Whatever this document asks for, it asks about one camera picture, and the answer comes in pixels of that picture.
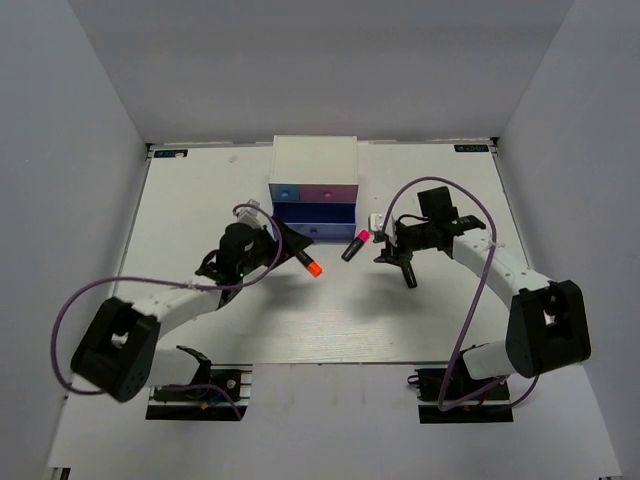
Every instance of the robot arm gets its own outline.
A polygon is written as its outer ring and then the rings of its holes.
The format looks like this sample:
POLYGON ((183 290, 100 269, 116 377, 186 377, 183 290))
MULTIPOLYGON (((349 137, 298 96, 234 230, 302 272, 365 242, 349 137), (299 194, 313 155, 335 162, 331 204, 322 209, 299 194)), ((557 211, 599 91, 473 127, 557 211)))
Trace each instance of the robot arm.
MULTIPOLYGON (((375 261, 400 267, 407 286, 415 288, 413 252, 436 248, 480 277, 491 246, 485 225, 459 217, 446 187, 420 192, 418 199, 422 223, 390 219, 383 231, 382 215, 370 216, 374 241, 385 243, 375 261)), ((517 372, 532 378, 589 358, 584 301, 575 283, 554 282, 496 245, 487 285, 509 309, 507 335, 462 352, 458 363, 465 375, 482 380, 517 372)))
MULTIPOLYGON (((198 289, 172 288, 133 303, 117 297, 105 300, 71 360, 71 369, 119 402, 133 398, 144 386, 191 384, 197 380, 203 356, 178 347, 156 350, 158 340, 196 317, 214 312, 242 290, 243 278, 271 265, 278 242, 249 209, 227 226, 219 249, 207 254, 191 284, 198 289), (202 286, 224 287, 205 290, 202 286)), ((280 230, 282 251, 274 268, 292 257, 302 260, 310 238, 273 219, 280 230)))

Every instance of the wire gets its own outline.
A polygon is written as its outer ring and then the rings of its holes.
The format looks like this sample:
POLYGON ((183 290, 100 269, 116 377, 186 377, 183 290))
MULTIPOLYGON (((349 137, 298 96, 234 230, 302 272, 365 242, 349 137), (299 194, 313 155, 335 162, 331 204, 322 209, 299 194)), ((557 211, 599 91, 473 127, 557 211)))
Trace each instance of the wire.
POLYGON ((161 388, 163 390, 172 390, 174 392, 186 392, 189 390, 200 390, 203 388, 215 390, 216 392, 221 394, 227 402, 229 402, 229 405, 231 405, 231 408, 233 409, 233 413, 236 414, 236 417, 238 417, 238 420, 242 420, 242 414, 240 413, 240 410, 238 410, 238 406, 231 399, 229 394, 219 386, 213 385, 212 383, 202 383, 200 385, 163 385, 161 388))
MULTIPOLYGON (((273 270, 276 267, 276 265, 280 261, 280 257, 282 256, 282 248, 283 248, 283 243, 284 242, 282 240, 282 233, 280 232, 280 228, 278 227, 278 224, 273 220, 273 217, 271 217, 271 215, 269 215, 267 212, 262 210, 260 207, 257 207, 256 205, 252 205, 250 203, 241 203, 239 205, 236 205, 235 207, 233 207, 233 213, 235 214, 236 210, 238 210, 239 208, 242 208, 242 207, 253 208, 254 210, 256 210, 259 213, 261 213, 262 215, 264 215, 264 217, 269 221, 269 223, 271 223, 271 226, 273 227, 273 232, 274 232, 275 236, 277 237, 276 240, 278 241, 278 250, 276 252, 275 258, 273 259, 273 262, 271 262, 271 265, 269 265, 266 268, 266 270, 264 272, 262 272, 260 275, 258 275, 256 278, 254 278, 250 282, 247 282, 247 283, 243 284, 243 288, 245 288, 245 287, 250 287, 250 286, 255 285, 256 283, 258 283, 265 276, 267 276, 267 274, 269 272, 271 272, 271 270, 273 270)), ((49 347, 50 347, 50 355, 51 355, 51 367, 53 368, 53 373, 54 373, 56 379, 58 380, 58 383, 60 383, 60 385, 65 390, 67 390, 67 391, 69 391, 71 393, 75 393, 76 395, 101 395, 101 394, 104 393, 104 391, 102 391, 102 390, 80 390, 80 389, 75 388, 71 384, 71 382, 67 381, 64 378, 64 376, 62 375, 62 371, 60 369, 60 364, 58 363, 58 351, 57 351, 57 348, 58 348, 58 333, 60 332, 60 325, 62 324, 62 320, 64 319, 64 316, 67 313, 67 310, 69 310, 69 307, 71 307, 73 302, 75 302, 83 293, 91 290, 92 288, 98 287, 100 285, 104 285, 106 283, 115 283, 115 282, 150 283, 150 284, 153 284, 153 285, 162 285, 162 286, 165 286, 165 287, 201 290, 203 292, 213 292, 213 291, 219 291, 219 290, 234 290, 234 289, 238 288, 237 285, 199 285, 199 284, 191 284, 191 283, 184 283, 184 282, 172 282, 172 281, 169 281, 169 280, 157 280, 157 279, 154 279, 154 278, 134 277, 134 276, 106 277, 106 278, 102 278, 100 280, 95 280, 95 281, 93 281, 91 283, 88 283, 84 287, 80 288, 79 290, 77 290, 73 295, 71 295, 67 299, 67 301, 64 303, 64 305, 62 305, 62 308, 58 312, 58 315, 56 316, 55 322, 53 323, 53 328, 51 330, 51 340, 50 340, 50 345, 49 345, 49 347)))
POLYGON ((510 408, 513 407, 517 407, 518 405, 520 405, 522 402, 524 402, 527 397, 529 395, 531 395, 531 392, 533 392, 533 389, 536 388, 536 385, 538 384, 538 380, 540 379, 540 376, 536 376, 533 379, 533 382, 531 382, 531 385, 529 385, 529 388, 527 388, 527 391, 524 392, 522 394, 522 396, 520 398, 518 398, 517 400, 514 400, 513 402, 509 403, 508 405, 502 405, 500 407, 496 407, 491 409, 492 412, 502 412, 503 410, 509 410, 510 408))
POLYGON ((482 210, 482 213, 487 218, 487 221, 489 222, 489 226, 491 229, 491 245, 489 247, 489 253, 487 254, 487 260, 485 261, 484 267, 482 269, 482 274, 480 275, 480 282, 478 283, 478 288, 476 289, 476 292, 473 295, 473 300, 471 301, 471 305, 469 306, 469 311, 467 312, 467 317, 465 318, 464 323, 462 325, 462 329, 460 330, 460 335, 458 335, 458 339, 456 340, 455 346, 453 347, 453 351, 451 352, 451 357, 449 358, 449 363, 447 364, 447 369, 444 373, 444 378, 442 379, 442 386, 440 387, 440 393, 438 394, 438 409, 441 412, 447 412, 452 408, 455 408, 460 404, 468 400, 471 400, 473 398, 476 398, 477 396, 483 394, 484 392, 491 390, 495 386, 499 385, 502 381, 504 381, 504 378, 502 377, 495 378, 494 380, 487 383, 483 387, 480 387, 479 389, 477 389, 475 392, 465 395, 464 397, 459 398, 458 400, 454 400, 453 402, 450 402, 447 404, 444 403, 445 394, 447 392, 447 389, 449 388, 451 375, 453 374, 453 368, 455 366, 456 360, 460 356, 462 343, 464 342, 464 339, 467 336, 467 332, 469 331, 469 327, 471 326, 471 321, 473 320, 473 315, 475 314, 476 309, 478 308, 480 296, 482 295, 482 291, 484 290, 484 287, 486 286, 487 280, 489 278, 489 270, 491 268, 491 262, 493 261, 493 257, 496 252, 496 241, 498 239, 498 232, 497 232, 496 223, 493 220, 493 217, 491 216, 487 208, 482 204, 480 200, 478 200, 478 198, 474 194, 472 194, 469 190, 457 184, 456 182, 447 180, 446 178, 442 178, 442 177, 431 177, 431 176, 416 178, 415 180, 407 183, 404 187, 402 187, 398 191, 398 193, 396 193, 396 195, 391 200, 391 203, 389 204, 389 208, 387 209, 387 214, 384 218, 384 223, 382 224, 383 232, 386 232, 387 224, 389 223, 389 219, 391 218, 391 212, 393 211, 393 207, 395 206, 396 202, 400 198, 400 195, 402 195, 407 189, 409 189, 413 185, 421 182, 426 182, 426 181, 441 182, 446 185, 450 185, 453 188, 464 193, 480 208, 480 210, 482 210))
POLYGON ((396 221, 397 221, 397 222, 402 223, 402 219, 403 219, 403 218, 413 218, 414 220, 419 220, 419 221, 421 221, 421 222, 426 222, 426 221, 428 221, 428 220, 429 220, 427 217, 420 217, 420 216, 418 216, 418 215, 412 215, 412 214, 410 214, 410 213, 404 213, 404 214, 400 215, 400 216, 397 218, 397 220, 396 220, 396 221))

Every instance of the white wall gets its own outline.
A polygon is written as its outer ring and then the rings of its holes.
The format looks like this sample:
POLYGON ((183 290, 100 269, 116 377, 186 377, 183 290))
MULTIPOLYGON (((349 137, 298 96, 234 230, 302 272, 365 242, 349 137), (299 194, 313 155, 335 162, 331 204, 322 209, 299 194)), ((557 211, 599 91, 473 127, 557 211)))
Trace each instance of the white wall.
MULTIPOLYGON (((64 0, 0 2, 2 477, 40 478, 63 393, 49 362, 57 309, 113 273, 144 145, 64 0)), ((61 335, 63 363, 105 290, 61 335)))
POLYGON ((500 142, 535 265, 584 290, 586 369, 625 478, 640 478, 638 19, 637 0, 576 0, 500 142))
POLYGON ((571 0, 71 0, 150 143, 502 133, 571 0))

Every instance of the black marker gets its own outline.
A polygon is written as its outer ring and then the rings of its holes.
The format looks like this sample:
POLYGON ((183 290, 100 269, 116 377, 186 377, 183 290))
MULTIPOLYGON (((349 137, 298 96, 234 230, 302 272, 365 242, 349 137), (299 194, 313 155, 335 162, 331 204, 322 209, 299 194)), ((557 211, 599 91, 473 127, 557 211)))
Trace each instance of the black marker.
POLYGON ((351 242, 349 244, 349 246, 347 247, 347 249, 344 251, 344 253, 342 254, 342 259, 345 262, 348 262, 349 260, 351 260, 353 257, 356 256, 356 253, 358 253, 360 251, 360 249, 362 248, 362 246, 367 243, 367 240, 369 240, 369 237, 371 235, 369 235, 369 232, 366 230, 361 231, 358 236, 356 238, 353 239, 353 242, 351 242))

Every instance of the purple cable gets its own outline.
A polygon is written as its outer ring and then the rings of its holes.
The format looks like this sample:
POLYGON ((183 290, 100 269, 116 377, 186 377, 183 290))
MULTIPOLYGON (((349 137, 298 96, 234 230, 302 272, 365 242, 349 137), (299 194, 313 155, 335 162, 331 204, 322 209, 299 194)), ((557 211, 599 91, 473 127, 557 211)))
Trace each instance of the purple cable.
MULTIPOLYGON (((236 205, 235 207, 233 207, 233 213, 235 213, 236 210, 241 207, 253 208, 254 210, 264 215, 267 218, 267 220, 269 220, 269 223, 271 223, 271 226, 273 227, 273 232, 277 237, 276 240, 278 240, 278 251, 276 252, 276 256, 273 259, 273 262, 271 262, 271 265, 269 265, 267 269, 264 272, 262 272, 260 275, 258 275, 256 278, 254 278, 250 282, 243 284, 242 287, 245 288, 245 287, 250 287, 252 285, 255 285, 260 280, 262 280, 271 270, 275 268, 275 266, 278 264, 278 261, 280 260, 280 256, 282 255, 283 241, 282 241, 282 233, 280 232, 280 228, 278 227, 278 224, 273 220, 271 215, 269 215, 267 212, 262 210, 260 207, 251 205, 249 203, 241 203, 239 205, 236 205)), ((64 389, 66 389, 71 393, 75 393, 77 395, 101 395, 104 392, 102 390, 78 390, 71 384, 71 382, 68 382, 67 380, 65 380, 64 376, 62 375, 62 371, 60 370, 60 364, 58 363, 58 352, 57 352, 58 333, 60 331, 60 325, 62 324, 62 319, 64 318, 65 314, 67 313, 67 310, 69 310, 69 307, 73 304, 73 302, 75 302, 83 293, 99 285, 104 285, 105 283, 114 283, 114 282, 151 283, 153 285, 162 285, 165 287, 175 287, 175 288, 185 288, 185 289, 195 289, 195 290, 201 290, 203 292, 213 292, 217 290, 233 290, 235 288, 238 288, 237 285, 197 285, 197 284, 190 284, 190 283, 183 283, 183 282, 172 282, 169 280, 157 280, 154 278, 132 277, 132 276, 107 277, 107 278, 102 278, 100 280, 95 280, 85 285, 84 287, 79 289, 77 292, 75 292, 73 295, 71 295, 69 299, 64 303, 64 305, 62 305, 62 308, 58 312, 58 316, 56 317, 56 320, 53 323, 53 329, 51 331, 50 354, 51 354, 51 366, 53 367, 53 373, 55 374, 56 379, 58 380, 60 385, 62 385, 64 389)), ((190 385, 185 385, 184 390, 195 389, 191 387, 192 386, 190 385)))
POLYGON ((529 385, 529 388, 527 388, 527 391, 524 392, 520 398, 518 398, 517 400, 514 400, 513 402, 511 402, 508 405, 503 405, 501 407, 496 407, 496 408, 492 409, 492 411, 501 412, 503 410, 509 410, 510 408, 517 407, 518 405, 520 405, 522 402, 524 402, 527 399, 527 397, 529 395, 531 395, 531 392, 533 392, 533 389, 536 388, 536 385, 538 384, 538 380, 539 379, 540 379, 540 376, 536 376, 533 379, 533 382, 531 382, 531 385, 529 385))
POLYGON ((416 183, 425 182, 428 180, 433 180, 436 182, 441 182, 441 183, 450 185, 453 188, 464 193, 480 208, 480 210, 482 210, 482 213, 487 218, 487 221, 489 222, 489 226, 491 228, 491 246, 489 247, 489 253, 487 254, 487 260, 484 263, 482 274, 480 275, 480 282, 478 283, 478 288, 476 289, 476 293, 473 295, 473 300, 471 301, 471 306, 469 307, 469 311, 467 312, 467 318, 465 318, 465 321, 462 325, 462 330, 460 331, 458 340, 456 340, 456 344, 453 347, 453 352, 451 352, 451 358, 449 359, 447 369, 444 373, 444 378, 442 379, 442 386, 440 387, 440 393, 438 394, 438 409, 441 412, 447 412, 452 408, 455 408, 461 405, 463 402, 476 398, 478 395, 483 394, 487 390, 491 390, 493 387, 497 386, 498 384, 500 384, 500 382, 504 380, 504 378, 502 377, 495 378, 494 380, 484 385, 483 387, 479 388, 475 392, 465 395, 464 397, 459 398, 458 400, 454 400, 453 402, 447 403, 446 405, 444 403, 445 394, 447 393, 447 389, 449 388, 449 382, 451 381, 453 367, 456 363, 456 360, 460 356, 462 343, 464 342, 464 339, 467 336, 467 332, 469 331, 469 327, 471 326, 471 320, 473 320, 473 315, 475 314, 476 309, 478 308, 478 302, 480 301, 480 296, 482 295, 482 291, 484 290, 484 287, 487 284, 487 279, 489 278, 491 262, 493 261, 493 257, 496 252, 495 244, 498 238, 498 232, 497 232, 496 223, 494 222, 493 217, 491 216, 487 208, 482 204, 480 200, 478 200, 478 198, 474 194, 472 194, 469 190, 467 190, 463 186, 458 185, 457 183, 442 177, 420 177, 420 178, 416 178, 415 180, 407 183, 404 187, 402 187, 398 191, 398 193, 396 193, 395 197, 393 197, 393 199, 391 200, 391 204, 389 205, 389 209, 387 210, 387 214, 384 218, 384 223, 382 224, 383 232, 386 231, 387 223, 389 223, 389 219, 391 218, 391 212, 396 202, 398 201, 398 198, 400 198, 400 195, 402 195, 408 188, 412 187, 416 183))
POLYGON ((236 417, 238 417, 238 420, 242 420, 242 414, 240 413, 240 410, 238 410, 238 406, 234 403, 234 401, 231 399, 229 394, 217 385, 213 385, 209 383, 203 383, 200 385, 164 385, 161 388, 163 390, 173 390, 175 392, 185 392, 188 390, 202 390, 205 388, 208 390, 215 390, 216 392, 221 394, 225 398, 225 400, 227 400, 227 402, 229 402, 229 404, 231 405, 231 408, 233 408, 233 413, 236 414, 236 417))

